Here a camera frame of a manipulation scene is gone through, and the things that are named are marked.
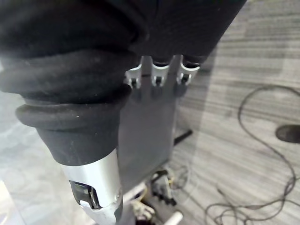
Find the black fabric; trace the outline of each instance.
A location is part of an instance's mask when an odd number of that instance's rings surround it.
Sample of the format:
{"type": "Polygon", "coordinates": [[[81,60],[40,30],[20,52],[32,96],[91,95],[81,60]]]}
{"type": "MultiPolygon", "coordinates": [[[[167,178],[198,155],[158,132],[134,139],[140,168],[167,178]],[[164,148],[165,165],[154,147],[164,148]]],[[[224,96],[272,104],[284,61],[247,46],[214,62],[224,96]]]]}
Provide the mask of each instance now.
{"type": "Polygon", "coordinates": [[[97,161],[118,144],[125,71],[141,55],[202,63],[245,1],[4,1],[0,89],[24,97],[18,118],[59,163],[97,161]]]}

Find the floor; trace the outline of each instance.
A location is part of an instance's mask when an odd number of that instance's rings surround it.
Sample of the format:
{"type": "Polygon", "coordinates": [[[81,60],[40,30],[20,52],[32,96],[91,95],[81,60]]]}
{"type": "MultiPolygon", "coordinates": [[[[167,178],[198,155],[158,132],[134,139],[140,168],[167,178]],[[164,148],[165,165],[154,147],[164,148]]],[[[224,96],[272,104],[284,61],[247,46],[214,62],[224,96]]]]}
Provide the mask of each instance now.
{"type": "MultiPolygon", "coordinates": [[[[255,219],[254,225],[300,223],[299,207],[291,202],[300,203],[299,183],[273,219],[260,221],[275,214],[281,202],[230,211],[234,205],[282,198],[291,170],[266,144],[300,174],[300,146],[274,135],[280,125],[300,124],[299,97],[285,88],[269,88],[247,101],[241,122],[264,144],[238,121],[240,104],[253,90],[271,84],[300,90],[299,12],[299,0],[249,0],[180,100],[178,129],[194,130],[170,162],[186,174],[186,186],[175,191],[185,224],[204,225],[205,217],[207,224],[216,224],[211,218],[224,210],[224,225],[242,224],[233,219],[234,212],[255,219]]],[[[27,225],[92,224],[35,129],[15,118],[20,104],[19,96],[0,93],[0,178],[23,220],[27,225]]]]}

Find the silver metal bracket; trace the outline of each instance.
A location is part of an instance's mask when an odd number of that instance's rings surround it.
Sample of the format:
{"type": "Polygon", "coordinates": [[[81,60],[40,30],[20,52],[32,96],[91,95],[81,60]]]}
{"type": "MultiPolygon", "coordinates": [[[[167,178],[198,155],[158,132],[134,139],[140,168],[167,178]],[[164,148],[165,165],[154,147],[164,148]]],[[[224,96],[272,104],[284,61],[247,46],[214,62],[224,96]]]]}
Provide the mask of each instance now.
{"type": "Polygon", "coordinates": [[[98,210],[91,209],[85,201],[80,201],[80,206],[95,222],[105,225],[115,225],[121,217],[123,210],[122,193],[116,196],[116,202],[98,210]]]}
{"type": "Polygon", "coordinates": [[[196,76],[200,66],[188,68],[183,65],[183,55],[180,57],[180,67],[177,73],[177,83],[189,85],[192,79],[196,76]]]}
{"type": "Polygon", "coordinates": [[[142,85],[142,60],[137,67],[126,71],[125,76],[126,76],[127,83],[132,88],[139,89],[142,85]]]}
{"type": "Polygon", "coordinates": [[[151,83],[154,87],[162,87],[167,80],[169,65],[157,66],[152,62],[151,83]]]}

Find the robotic arm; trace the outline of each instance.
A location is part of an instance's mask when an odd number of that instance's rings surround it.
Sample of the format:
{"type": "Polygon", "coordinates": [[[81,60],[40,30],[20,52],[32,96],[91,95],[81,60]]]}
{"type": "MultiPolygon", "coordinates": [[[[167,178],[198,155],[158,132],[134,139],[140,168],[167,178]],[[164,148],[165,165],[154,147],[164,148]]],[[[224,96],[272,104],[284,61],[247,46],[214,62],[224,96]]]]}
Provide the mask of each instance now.
{"type": "Polygon", "coordinates": [[[20,94],[35,127],[99,224],[122,212],[117,163],[124,74],[143,55],[201,64],[245,0],[72,0],[0,3],[0,89],[20,94]]]}

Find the black cable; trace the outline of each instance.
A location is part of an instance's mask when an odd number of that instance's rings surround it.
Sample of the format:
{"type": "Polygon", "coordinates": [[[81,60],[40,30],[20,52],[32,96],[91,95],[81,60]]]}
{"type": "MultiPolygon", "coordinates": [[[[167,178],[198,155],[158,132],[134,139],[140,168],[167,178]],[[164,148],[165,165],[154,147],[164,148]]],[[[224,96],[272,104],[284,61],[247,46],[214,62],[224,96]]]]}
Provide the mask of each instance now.
{"type": "Polygon", "coordinates": [[[262,91],[270,91],[270,90],[276,90],[276,89],[287,90],[287,91],[295,94],[296,96],[300,97],[300,92],[296,91],[293,88],[282,86],[282,85],[267,85],[267,86],[259,87],[259,88],[255,89],[255,90],[253,90],[252,92],[250,92],[243,99],[243,101],[241,102],[241,104],[239,106],[237,119],[239,121],[240,127],[244,130],[244,132],[246,132],[252,139],[254,139],[254,140],[258,141],[259,143],[261,143],[262,145],[266,146],[274,154],[276,154],[277,156],[279,156],[279,158],[281,158],[281,160],[289,168],[290,173],[291,173],[291,177],[290,177],[290,179],[287,181],[287,183],[285,185],[283,194],[281,196],[279,196],[278,198],[276,198],[275,200],[267,202],[267,203],[264,203],[264,204],[258,204],[258,205],[233,205],[228,200],[226,194],[222,190],[220,190],[219,188],[217,188],[217,191],[222,195],[222,197],[226,200],[227,203],[215,203],[215,204],[209,205],[205,209],[205,211],[204,211],[205,212],[205,218],[204,218],[205,224],[207,224],[207,216],[209,215],[209,209],[212,208],[212,207],[215,207],[215,206],[221,206],[221,207],[225,207],[226,208],[219,216],[217,216],[217,217],[215,217],[213,219],[214,223],[217,224],[217,225],[224,225],[223,224],[223,218],[224,217],[233,217],[233,218],[235,218],[236,223],[237,223],[237,221],[242,221],[244,225],[247,225],[247,222],[251,222],[252,223],[254,221],[267,221],[267,220],[270,220],[270,219],[273,219],[274,217],[276,217],[283,210],[284,205],[285,205],[286,202],[292,203],[292,204],[297,205],[297,206],[300,207],[300,204],[298,204],[298,203],[296,203],[294,201],[286,199],[286,197],[293,191],[296,182],[298,180],[300,180],[300,178],[296,177],[296,173],[295,173],[295,170],[294,170],[292,164],[277,149],[273,148],[268,143],[266,143],[262,139],[258,138],[256,135],[252,134],[245,127],[245,125],[243,123],[243,120],[242,120],[243,110],[244,110],[245,106],[247,105],[247,103],[249,102],[249,100],[253,98],[253,96],[257,95],[258,93],[260,93],[262,91]],[[262,208],[264,208],[266,206],[273,205],[275,203],[281,203],[279,209],[273,215],[265,217],[265,218],[250,217],[246,213],[244,213],[244,212],[241,211],[241,209],[259,210],[259,209],[262,209],[262,208]],[[233,212],[233,215],[226,215],[227,212],[233,212]]]}

